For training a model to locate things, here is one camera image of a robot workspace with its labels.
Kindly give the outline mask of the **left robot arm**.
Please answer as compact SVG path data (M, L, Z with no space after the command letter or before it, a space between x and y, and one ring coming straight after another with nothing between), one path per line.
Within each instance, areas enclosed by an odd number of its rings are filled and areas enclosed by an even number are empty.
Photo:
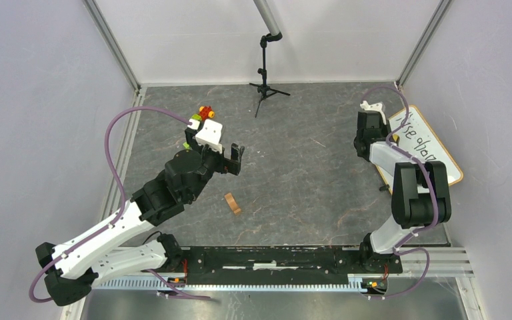
M35 250L42 267L37 278L44 280L46 301L66 306L118 277L161 267L178 270L183 254L172 235L130 249L118 247L183 212L215 173L238 175L244 151L235 143L230 158L208 145L181 150L156 178L96 226L62 244L40 244Z

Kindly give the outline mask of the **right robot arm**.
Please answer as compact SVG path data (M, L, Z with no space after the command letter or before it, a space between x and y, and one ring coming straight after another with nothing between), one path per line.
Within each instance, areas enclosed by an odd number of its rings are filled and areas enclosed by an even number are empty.
M446 165L423 161L390 139L390 126L380 111L359 111L353 145L357 155L392 174L391 216L360 244L358 262L375 272L386 259L420 232L451 217Z

